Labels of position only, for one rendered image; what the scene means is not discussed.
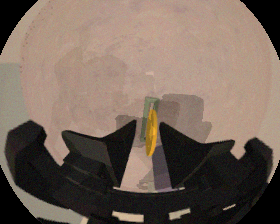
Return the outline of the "gold coin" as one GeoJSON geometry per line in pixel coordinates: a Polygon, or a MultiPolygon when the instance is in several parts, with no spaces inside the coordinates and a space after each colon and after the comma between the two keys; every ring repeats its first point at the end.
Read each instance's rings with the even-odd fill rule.
{"type": "Polygon", "coordinates": [[[156,111],[149,111],[147,120],[147,135],[145,135],[145,149],[147,149],[147,156],[152,156],[155,151],[157,136],[157,116],[156,111]]]}

